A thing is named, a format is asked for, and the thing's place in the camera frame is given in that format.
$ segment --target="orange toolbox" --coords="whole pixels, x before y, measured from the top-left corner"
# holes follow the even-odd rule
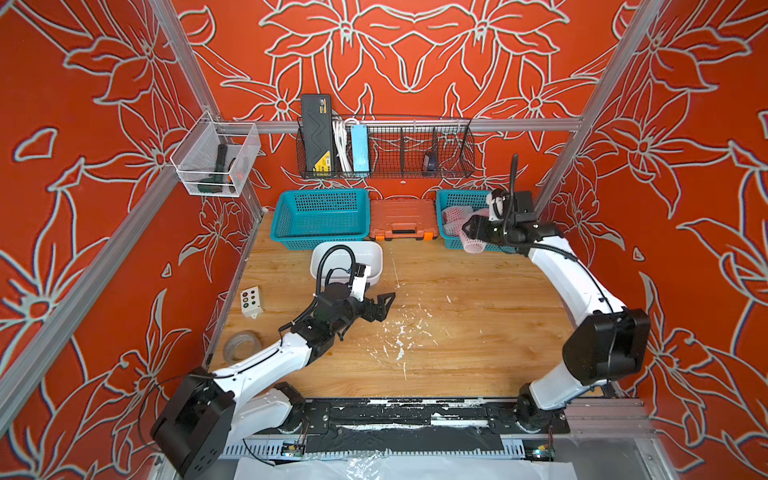
[[[371,239],[432,240],[439,234],[435,202],[420,198],[371,200]]]

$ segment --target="toolbox handle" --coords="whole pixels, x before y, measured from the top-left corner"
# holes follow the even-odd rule
[[[392,233],[416,233],[415,223],[393,223]]]

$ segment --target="black power bank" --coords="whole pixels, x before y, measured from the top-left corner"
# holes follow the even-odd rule
[[[301,117],[307,171],[335,171],[333,166],[331,96],[327,94],[303,94],[301,96]]]

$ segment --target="teal plastic basket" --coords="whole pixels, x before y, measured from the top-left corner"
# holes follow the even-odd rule
[[[363,240],[371,227],[368,190],[288,190],[277,201],[270,237],[288,250],[322,242]]]
[[[442,211],[448,207],[456,207],[458,205],[470,205],[475,211],[482,208],[488,208],[485,198],[490,193],[490,190],[437,190],[437,198],[435,200],[437,224],[438,227],[440,227],[440,237],[445,240],[445,248],[450,250],[463,250],[464,246],[462,245],[462,240],[460,238],[451,237],[445,234],[445,231],[442,229]],[[485,245],[485,251],[505,251],[514,253],[517,249],[514,247],[499,247],[489,243]]]

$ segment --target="wooden table surface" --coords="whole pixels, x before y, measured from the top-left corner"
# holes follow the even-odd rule
[[[312,251],[273,242],[272,216],[259,227],[239,288],[258,286],[264,312],[251,319],[233,303],[212,370],[226,365],[222,348],[233,334],[253,330],[267,346],[312,300]],[[396,292],[389,317],[358,319],[344,342],[288,375],[304,396],[516,396],[561,361],[573,329],[527,258],[447,250],[439,238],[380,245],[383,272],[366,296]]]

